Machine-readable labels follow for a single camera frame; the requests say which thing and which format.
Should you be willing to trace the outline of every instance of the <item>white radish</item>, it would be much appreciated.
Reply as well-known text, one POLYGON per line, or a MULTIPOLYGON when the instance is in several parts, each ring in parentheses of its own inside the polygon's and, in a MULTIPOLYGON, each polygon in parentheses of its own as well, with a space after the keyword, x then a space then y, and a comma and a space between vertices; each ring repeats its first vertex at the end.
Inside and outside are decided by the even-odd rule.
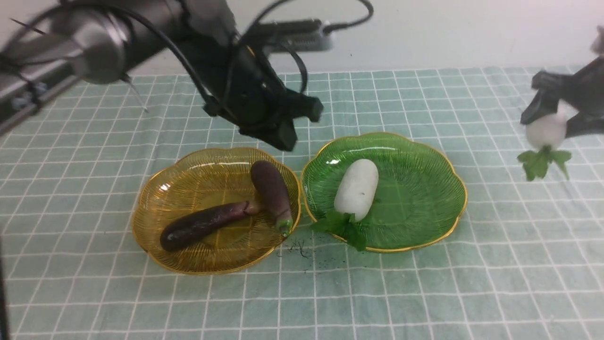
POLYGON ((346 169, 333 208, 341 214, 354 214, 355 221, 362 220, 373 204, 378 178, 378 167, 372 161, 355 161, 346 169))
POLYGON ((557 113, 541 117, 526 127, 528 143, 537 150, 550 146, 552 150, 558 149, 566 137, 567 113, 574 108, 561 100, 558 103, 557 113))

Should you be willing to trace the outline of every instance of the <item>gold rim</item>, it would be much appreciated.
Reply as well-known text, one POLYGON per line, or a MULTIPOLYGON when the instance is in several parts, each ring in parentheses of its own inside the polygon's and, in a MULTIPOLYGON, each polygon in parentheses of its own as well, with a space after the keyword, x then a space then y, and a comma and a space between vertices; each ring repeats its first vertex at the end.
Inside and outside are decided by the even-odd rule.
MULTIPOLYGON (((379 132, 368 132, 366 134, 361 134, 359 136, 344 136, 344 137, 338 137, 332 141, 327 142, 325 145, 323 145, 321 147, 321 149, 319 149, 319 151, 316 153, 316 155, 313 157, 313 159, 311 159, 308 163, 306 163, 306 165, 304 166, 304 168, 302 169, 302 173, 300 174, 300 185, 302 185, 302 182, 304 182, 304 173, 306 172, 306 168, 309 166, 309 164, 311 164, 317 157, 319 157, 319 155, 321 154, 321 152, 323 152, 330 144, 337 142, 339 140, 342 139, 357 139, 357 138, 361 138, 361 137, 367 137, 370 135, 375 135, 375 134, 389 134, 395 137, 399 137, 401 139, 407 140, 411 143, 417 144, 417 145, 422 145, 425 146, 431 150, 434 150, 436 152, 438 152, 446 161, 447 164, 449 165, 451 171, 453 172, 453 175, 455 177, 457 177, 457 179, 459 180, 459 182, 461 183, 461 185, 463 186, 463 192, 464 192, 464 202, 463 202, 463 207, 461 207, 461 211, 459 213, 459 215, 457 215, 457 219, 455 219, 455 223, 453 223, 453 225, 451 226, 451 228, 449 229, 449 231, 447 231, 447 233, 445 233, 444 235, 442 235, 441 237, 437 238, 434 241, 430 241, 428 243, 423 243, 423 244, 419 244, 417 246, 411 246, 411 247, 405 247, 405 248, 398 248, 398 249, 381 249, 381 248, 373 248, 373 247, 367 247, 365 248, 367 251, 370 252, 376 252, 376 253, 398 253, 398 252, 406 252, 408 250, 413 250, 413 249, 419 249, 419 248, 423 248, 423 247, 427 247, 431 244, 440 242, 442 240, 444 240, 446 237, 448 237, 450 234, 453 233, 453 231, 455 231, 455 228, 457 228, 457 225, 459 224, 459 221, 461 220, 461 217, 463 216, 464 212, 466 211, 467 208, 467 187, 466 184, 464 183, 464 181, 461 179, 461 177, 459 177, 459 175, 457 174, 457 172, 455 171, 455 168, 453 167, 453 163, 451 163, 451 161, 447 158, 447 156, 445 155, 444 152, 442 152, 441 150, 435 149, 432 146, 425 144, 425 143, 420 143, 420 142, 415 142, 403 135, 394 133, 394 132, 385 132, 385 131, 379 131, 379 132)), ((310 208, 308 207, 308 199, 306 197, 306 191, 303 191, 302 193, 303 197, 304 197, 304 208, 306 209, 306 212, 308 213, 308 215, 310 216, 310 219, 312 219, 313 222, 316 222, 316 218, 315 216, 312 214, 312 212, 310 211, 310 208)), ((332 233, 329 233, 331 236, 333 236, 335 239, 342 241, 342 242, 346 242, 347 240, 343 237, 340 237, 338 235, 334 235, 332 233)))
MULTIPOLYGON (((171 272, 175 272, 175 273, 181 273, 181 274, 187 274, 187 275, 216 275, 216 274, 229 274, 229 273, 234 273, 234 272, 238 272, 240 270, 249 268, 254 266, 255 264, 257 264, 258 262, 264 260, 265 258, 268 257, 268 255, 270 255, 273 251, 275 251, 276 248, 278 248, 278 246, 274 246, 272 248, 270 248, 269 250, 267 250, 262 256, 258 257, 256 260, 248 262, 242 266, 236 267, 236 268, 232 268, 232 269, 227 269, 227 270, 215 270, 212 272, 186 272, 184 270, 176 270, 174 268, 170 268, 168 266, 166 266, 165 264, 159 262, 151 253, 149 253, 149 251, 145 248, 143 248, 143 246, 139 243, 138 238, 136 233, 134 232, 134 221, 136 220, 136 218, 134 218, 137 214, 139 214, 139 208, 143 202, 143 192, 147 189, 147 186, 149 185, 149 183, 151 183, 151 181, 159 176, 162 172, 175 167, 178 163, 182 162, 183 160, 185 160, 186 158, 189 158, 191 156, 193 156, 194 154, 197 154, 199 152, 205 152, 205 151, 211 151, 211 150, 218 150, 218 151, 233 151, 233 150, 255 150, 255 151, 260 151, 260 153, 266 155, 267 157, 269 157, 271 160, 273 160, 275 163, 282 165, 285 169, 287 169, 287 171, 289 171, 292 176, 294 177, 294 180, 296 182, 296 186, 298 187, 298 214, 296 216, 296 218, 294 219, 294 224, 292 225, 292 229, 290 232, 290 235, 294 233, 294 231, 296 230, 296 228, 298 227, 298 223, 300 222, 300 217, 302 214, 302 209, 301 209, 301 200, 300 200, 300 195, 302 194, 302 184, 299 181, 298 177, 296 176, 296 173, 291 170, 290 167, 288 167, 287 165, 279 162, 277 159, 275 159, 275 157, 271 156, 268 152, 261 150, 261 149, 257 149, 257 148, 247 148, 247 147, 236 147, 236 148, 230 148, 230 149, 226 149, 226 148, 207 148, 207 149, 201 149, 201 150, 197 150, 197 151, 193 151, 187 155, 185 155, 183 158, 177 160, 174 164, 165 167, 162 170, 159 170, 158 172, 156 172, 153 176, 151 176, 148 181, 145 183, 145 185, 141 188, 141 192, 139 193, 139 197, 138 197, 138 202, 137 202, 137 207, 134 210, 134 214, 132 216, 132 222, 131 222, 131 227, 132 227, 132 235, 134 236, 134 240, 136 241, 136 243, 138 244, 138 246, 140 248, 142 248, 143 251, 145 251, 145 253, 148 254, 149 257, 151 257, 152 260, 154 260, 155 263, 159 264, 161 267, 171 271, 171 272)), ((279 246, 286 240, 286 238, 281 237, 281 243, 279 244, 279 246)))

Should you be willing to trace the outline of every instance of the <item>green glass plate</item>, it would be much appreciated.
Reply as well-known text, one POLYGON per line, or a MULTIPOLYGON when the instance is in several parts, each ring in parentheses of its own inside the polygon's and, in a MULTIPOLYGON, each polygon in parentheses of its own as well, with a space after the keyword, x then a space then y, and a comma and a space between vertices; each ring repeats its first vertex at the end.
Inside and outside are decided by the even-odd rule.
POLYGON ((467 205, 467 188, 453 165, 440 151, 389 132, 335 139, 304 167, 301 184, 313 221, 333 210, 346 169, 359 159, 379 171, 373 205, 354 225, 366 237, 366 250, 416 249, 453 232, 467 205))

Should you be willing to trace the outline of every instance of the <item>white wall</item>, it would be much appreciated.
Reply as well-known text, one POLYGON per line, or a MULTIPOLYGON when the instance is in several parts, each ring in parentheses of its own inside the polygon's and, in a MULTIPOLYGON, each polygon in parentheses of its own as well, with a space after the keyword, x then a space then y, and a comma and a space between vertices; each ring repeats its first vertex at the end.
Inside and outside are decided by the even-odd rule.
MULTIPOLYGON (((244 30, 272 0, 228 0, 244 30)), ((56 0, 0 0, 5 17, 26 20, 56 0)), ((604 0, 373 0, 376 13, 363 26, 339 32, 328 53, 304 54, 309 71, 356 71, 487 65, 584 64, 604 0)), ((346 21, 364 15, 355 0, 296 0, 269 19, 346 21)), ((14 24, 0 22, 6 39, 14 24)), ((287 56, 271 59, 278 71, 296 71, 287 56)), ((139 73, 183 73, 163 53, 139 73)))

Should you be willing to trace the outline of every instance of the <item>toy radish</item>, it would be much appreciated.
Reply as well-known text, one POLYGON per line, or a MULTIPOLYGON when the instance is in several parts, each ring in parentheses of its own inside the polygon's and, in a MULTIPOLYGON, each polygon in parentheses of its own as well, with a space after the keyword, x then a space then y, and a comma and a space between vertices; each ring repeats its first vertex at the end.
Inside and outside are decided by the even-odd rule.
POLYGON ((362 251, 367 247, 365 235, 358 222, 367 216, 376 189, 378 188, 378 167, 368 159, 352 163, 338 186, 333 202, 333 210, 324 218, 311 225, 317 232, 330 232, 346 239, 348 244, 362 251))
POLYGON ((528 181, 544 178, 547 168, 552 163, 558 165, 569 179, 565 163, 571 158, 571 153, 557 149, 566 138, 567 111, 571 109, 569 104, 561 100, 556 113, 548 114, 527 125, 528 143, 539 150, 538 152, 526 151, 518 156, 528 181))

